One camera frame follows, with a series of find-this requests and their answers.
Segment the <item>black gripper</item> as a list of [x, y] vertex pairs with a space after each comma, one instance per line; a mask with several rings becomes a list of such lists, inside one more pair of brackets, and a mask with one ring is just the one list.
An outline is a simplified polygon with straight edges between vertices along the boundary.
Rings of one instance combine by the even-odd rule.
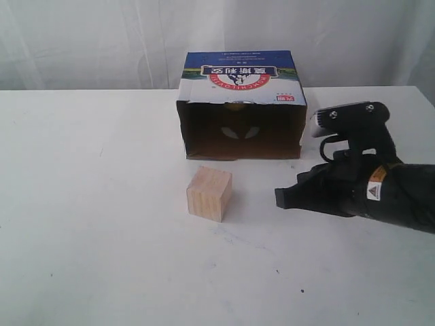
[[297, 183], [275, 189], [276, 205], [282, 209], [321, 211], [339, 217], [373, 217], [381, 204], [382, 182], [371, 181], [372, 174], [381, 167], [374, 154], [364, 154], [355, 170], [350, 151], [333, 154], [327, 165], [316, 165], [297, 174]]

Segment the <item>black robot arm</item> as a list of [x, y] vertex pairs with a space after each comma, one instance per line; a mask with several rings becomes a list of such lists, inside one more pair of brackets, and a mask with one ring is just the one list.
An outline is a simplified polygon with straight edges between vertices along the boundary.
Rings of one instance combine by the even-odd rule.
[[279, 208], [364, 217], [434, 233], [432, 164], [405, 164], [390, 151], [364, 153], [353, 163], [350, 150], [341, 150], [296, 179], [291, 187], [275, 189]]

